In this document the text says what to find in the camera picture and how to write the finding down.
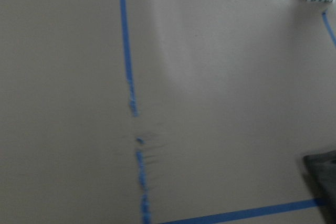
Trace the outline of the dark brown t-shirt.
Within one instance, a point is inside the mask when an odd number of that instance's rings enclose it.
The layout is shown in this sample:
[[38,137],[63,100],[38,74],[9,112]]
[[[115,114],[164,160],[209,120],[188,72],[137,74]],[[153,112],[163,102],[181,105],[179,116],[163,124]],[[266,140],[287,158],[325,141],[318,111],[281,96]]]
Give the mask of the dark brown t-shirt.
[[329,215],[335,223],[335,150],[306,155],[304,165],[326,201]]

